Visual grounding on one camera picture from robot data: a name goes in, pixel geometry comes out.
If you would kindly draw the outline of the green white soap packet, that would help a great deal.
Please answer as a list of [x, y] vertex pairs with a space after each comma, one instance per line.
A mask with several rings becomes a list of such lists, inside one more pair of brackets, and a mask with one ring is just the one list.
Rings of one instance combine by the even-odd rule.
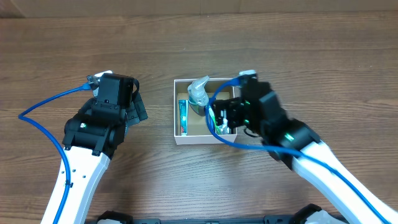
[[216, 133], [217, 133], [218, 135], [225, 135], [225, 134], [231, 134], [232, 131], [231, 131], [231, 129], [228, 127], [227, 124], [222, 124], [222, 125], [220, 125], [220, 126], [218, 126], [218, 127], [216, 128]]

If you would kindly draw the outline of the clear pump sanitizer bottle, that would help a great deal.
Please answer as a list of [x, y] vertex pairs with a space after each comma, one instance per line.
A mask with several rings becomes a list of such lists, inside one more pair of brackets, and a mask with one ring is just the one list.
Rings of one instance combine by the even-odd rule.
[[209, 102], [208, 94], [205, 91], [205, 85], [209, 79], [209, 76], [196, 79], [187, 88], [188, 102], [192, 110], [199, 116], [205, 116], [205, 107]]

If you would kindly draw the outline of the red green toothpaste tube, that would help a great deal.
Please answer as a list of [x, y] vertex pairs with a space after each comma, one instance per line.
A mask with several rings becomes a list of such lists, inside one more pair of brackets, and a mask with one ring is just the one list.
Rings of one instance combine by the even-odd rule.
[[178, 107], [180, 112], [180, 134], [187, 135], [187, 119], [188, 119], [188, 101], [179, 100]]

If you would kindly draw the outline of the green white toothbrush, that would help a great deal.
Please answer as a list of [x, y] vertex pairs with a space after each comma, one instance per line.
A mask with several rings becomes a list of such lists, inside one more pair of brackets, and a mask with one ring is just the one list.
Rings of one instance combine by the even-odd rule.
[[208, 108], [208, 113], [209, 113], [210, 119], [211, 119], [211, 121], [210, 121], [211, 127], [213, 128], [213, 130], [214, 130], [214, 132], [215, 132], [216, 134], [220, 135], [220, 134], [221, 134], [221, 129], [220, 129], [220, 127], [216, 124], [215, 114], [214, 114], [214, 112], [213, 112], [213, 110], [212, 110], [211, 107]]

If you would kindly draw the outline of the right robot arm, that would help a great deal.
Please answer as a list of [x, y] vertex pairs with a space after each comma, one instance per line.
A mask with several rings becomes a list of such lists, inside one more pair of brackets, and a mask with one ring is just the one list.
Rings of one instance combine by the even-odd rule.
[[[205, 108], [206, 124], [217, 140], [239, 149], [266, 151], [321, 192], [349, 223], [397, 223], [397, 211], [370, 192], [338, 160], [307, 124], [288, 117], [277, 93], [246, 70], [221, 84]], [[215, 128], [227, 121], [261, 138], [260, 145], [227, 141]]]

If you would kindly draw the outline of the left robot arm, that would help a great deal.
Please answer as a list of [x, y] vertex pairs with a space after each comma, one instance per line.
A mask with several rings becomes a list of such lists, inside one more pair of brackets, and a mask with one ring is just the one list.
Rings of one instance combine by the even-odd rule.
[[93, 97], [65, 124], [65, 157], [42, 223], [84, 223], [115, 150], [129, 127], [147, 119], [137, 79], [110, 70], [87, 79]]

